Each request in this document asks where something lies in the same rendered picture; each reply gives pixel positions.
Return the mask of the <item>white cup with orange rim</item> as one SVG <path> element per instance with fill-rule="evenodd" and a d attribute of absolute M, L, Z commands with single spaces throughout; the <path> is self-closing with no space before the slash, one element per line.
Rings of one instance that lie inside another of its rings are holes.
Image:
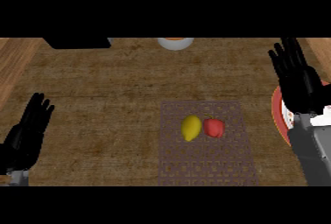
<path fill-rule="evenodd" d="M 158 38 L 160 45 L 172 51 L 179 51 L 192 45 L 194 38 Z"/>

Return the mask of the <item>yellow lemon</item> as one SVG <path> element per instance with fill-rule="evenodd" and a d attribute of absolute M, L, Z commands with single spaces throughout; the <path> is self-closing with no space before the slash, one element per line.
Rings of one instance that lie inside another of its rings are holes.
<path fill-rule="evenodd" d="M 180 123 L 180 133 L 186 142 L 192 141 L 201 133 L 203 121 L 197 115 L 188 115 Z"/>

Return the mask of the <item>brown patterned placemat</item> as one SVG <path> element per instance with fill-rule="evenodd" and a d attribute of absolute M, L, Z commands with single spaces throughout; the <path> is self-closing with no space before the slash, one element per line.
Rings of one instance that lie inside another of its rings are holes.
<path fill-rule="evenodd" d="M 222 137 L 182 137 L 182 120 L 195 115 L 225 122 Z M 248 134 L 238 101 L 166 101 L 160 104 L 161 186 L 256 186 Z"/>

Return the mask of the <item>black appliance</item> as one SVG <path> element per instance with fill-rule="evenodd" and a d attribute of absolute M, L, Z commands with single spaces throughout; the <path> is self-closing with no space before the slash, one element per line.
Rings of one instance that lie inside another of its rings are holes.
<path fill-rule="evenodd" d="M 55 49 L 99 49 L 109 48 L 106 38 L 44 38 Z"/>

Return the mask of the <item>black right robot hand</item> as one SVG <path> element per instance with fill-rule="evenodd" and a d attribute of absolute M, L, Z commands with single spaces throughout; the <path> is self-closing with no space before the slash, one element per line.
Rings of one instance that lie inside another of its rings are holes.
<path fill-rule="evenodd" d="M 281 38 L 268 51 L 278 76 L 284 105 L 297 114 L 322 115 L 331 105 L 331 84 L 324 85 L 319 74 L 306 63 L 296 38 Z"/>

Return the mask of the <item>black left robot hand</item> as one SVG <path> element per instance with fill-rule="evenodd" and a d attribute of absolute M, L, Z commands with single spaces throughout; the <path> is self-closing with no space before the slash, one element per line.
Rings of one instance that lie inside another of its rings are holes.
<path fill-rule="evenodd" d="M 0 175 L 27 171 L 37 163 L 44 132 L 55 106 L 43 93 L 34 93 L 19 123 L 0 143 Z"/>

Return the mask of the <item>red and white plate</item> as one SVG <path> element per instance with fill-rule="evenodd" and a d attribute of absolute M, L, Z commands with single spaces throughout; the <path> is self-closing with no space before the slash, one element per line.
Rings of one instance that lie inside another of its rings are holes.
<path fill-rule="evenodd" d="M 294 113 L 285 107 L 279 87 L 275 88 L 272 96 L 272 116 L 279 134 L 285 142 L 290 143 L 287 131 L 294 127 Z M 325 106 L 324 114 L 312 118 L 310 123 L 313 126 L 331 125 L 331 105 Z"/>

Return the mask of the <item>red bell pepper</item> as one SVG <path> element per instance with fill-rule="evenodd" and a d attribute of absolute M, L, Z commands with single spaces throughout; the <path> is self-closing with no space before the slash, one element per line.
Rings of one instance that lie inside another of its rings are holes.
<path fill-rule="evenodd" d="M 208 118 L 203 121 L 203 130 L 208 137 L 220 138 L 225 132 L 225 122 L 208 115 Z"/>

